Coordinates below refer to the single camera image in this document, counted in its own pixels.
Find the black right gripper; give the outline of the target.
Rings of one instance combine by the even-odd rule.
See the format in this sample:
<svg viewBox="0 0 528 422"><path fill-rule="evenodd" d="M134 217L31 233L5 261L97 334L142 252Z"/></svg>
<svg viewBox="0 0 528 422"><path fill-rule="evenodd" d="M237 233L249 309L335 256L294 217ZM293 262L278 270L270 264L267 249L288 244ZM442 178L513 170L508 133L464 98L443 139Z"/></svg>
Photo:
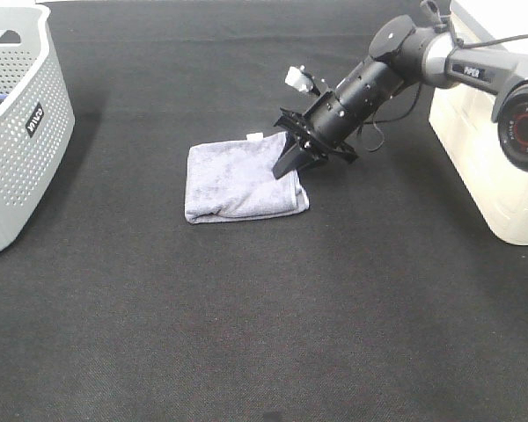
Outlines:
<svg viewBox="0 0 528 422"><path fill-rule="evenodd" d="M275 125L286 130L282 153L272 168L275 179L323 164L329 155L348 163L358 158L354 148L345 143L356 129L356 120L332 90L304 113L281 108Z"/></svg>

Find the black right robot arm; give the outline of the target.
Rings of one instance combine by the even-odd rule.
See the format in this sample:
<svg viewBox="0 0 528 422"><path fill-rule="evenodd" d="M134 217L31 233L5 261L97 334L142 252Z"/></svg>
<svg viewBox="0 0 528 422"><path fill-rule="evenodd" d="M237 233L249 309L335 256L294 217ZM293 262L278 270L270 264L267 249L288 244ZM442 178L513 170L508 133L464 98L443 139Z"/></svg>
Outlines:
<svg viewBox="0 0 528 422"><path fill-rule="evenodd" d="M378 108L412 84L439 89L464 84L494 95L491 120L502 152L528 172L528 54L498 49L494 41L465 43L434 2L423 1L421 7L429 26L416 25L408 15L390 20L364 59L333 89L321 91L303 67L288 70L286 84L316 101L305 113L282 110L276 124L286 130L287 141L272 169L275 178L331 155L355 161L348 136L373 123Z"/></svg>

